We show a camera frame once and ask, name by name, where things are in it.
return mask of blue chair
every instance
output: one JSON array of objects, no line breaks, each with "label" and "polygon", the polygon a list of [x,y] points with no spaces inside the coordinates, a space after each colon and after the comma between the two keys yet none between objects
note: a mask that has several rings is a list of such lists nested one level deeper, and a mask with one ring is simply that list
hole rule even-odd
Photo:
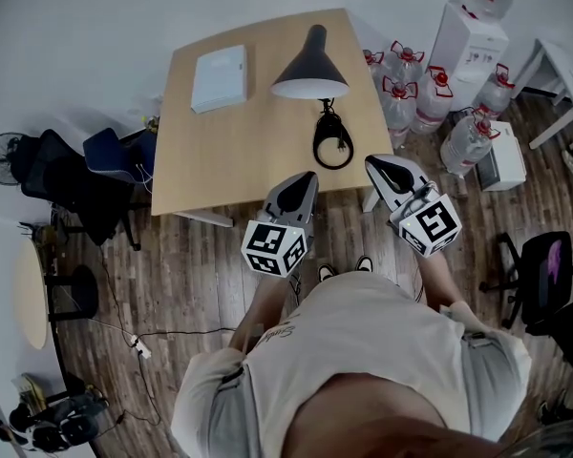
[{"label": "blue chair", "polygon": [[90,171],[144,186],[153,179],[156,146],[156,134],[144,131],[131,143],[123,143],[110,128],[83,142]]}]

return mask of black fan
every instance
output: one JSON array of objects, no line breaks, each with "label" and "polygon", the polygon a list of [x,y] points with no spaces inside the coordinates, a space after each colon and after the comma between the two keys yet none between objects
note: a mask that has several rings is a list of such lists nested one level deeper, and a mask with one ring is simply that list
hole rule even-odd
[{"label": "black fan", "polygon": [[13,176],[11,165],[17,147],[21,139],[25,137],[23,134],[17,133],[4,133],[0,135],[0,184],[1,185],[17,185],[19,181]]}]

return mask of black lamp shade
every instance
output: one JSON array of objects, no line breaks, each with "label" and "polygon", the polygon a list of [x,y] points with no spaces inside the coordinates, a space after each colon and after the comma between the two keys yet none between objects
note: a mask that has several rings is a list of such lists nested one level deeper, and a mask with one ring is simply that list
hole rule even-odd
[{"label": "black lamp shade", "polygon": [[271,91],[286,98],[334,98],[347,94],[349,86],[344,76],[325,54],[327,29],[315,25],[309,28],[306,43],[278,79]]}]

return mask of desk lamp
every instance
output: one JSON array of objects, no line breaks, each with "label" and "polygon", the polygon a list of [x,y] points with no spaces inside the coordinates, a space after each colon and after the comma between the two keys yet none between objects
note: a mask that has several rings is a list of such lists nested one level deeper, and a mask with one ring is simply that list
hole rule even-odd
[{"label": "desk lamp", "polygon": [[[323,112],[316,123],[312,151],[316,161],[329,170],[339,170],[348,165],[354,156],[354,147],[342,119],[333,110],[336,96],[347,94],[350,87],[325,53],[327,29],[321,25],[309,28],[304,47],[278,76],[270,90],[285,98],[317,99],[323,102]],[[346,161],[328,165],[318,154],[322,142],[337,138],[340,151],[349,149]]]}]

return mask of black office chair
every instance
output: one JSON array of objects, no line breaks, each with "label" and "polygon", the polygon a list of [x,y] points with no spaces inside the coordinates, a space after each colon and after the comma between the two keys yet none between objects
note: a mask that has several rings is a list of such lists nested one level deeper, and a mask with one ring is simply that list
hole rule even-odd
[{"label": "black office chair", "polygon": [[135,251],[129,211],[147,207],[131,203],[134,185],[92,173],[85,158],[73,150],[55,131],[47,130],[19,146],[11,163],[13,176],[21,182],[24,195],[43,198],[78,215],[82,228],[94,244],[110,239],[121,221]]},{"label": "black office chair", "polygon": [[499,235],[498,241],[507,244],[519,277],[493,287],[483,282],[479,290],[516,288],[516,295],[507,299],[514,304],[512,314],[502,326],[511,328],[521,309],[526,332],[551,336],[573,366],[573,303],[567,305],[573,279],[571,237],[566,232],[541,234],[522,246],[521,256],[507,234]]}]

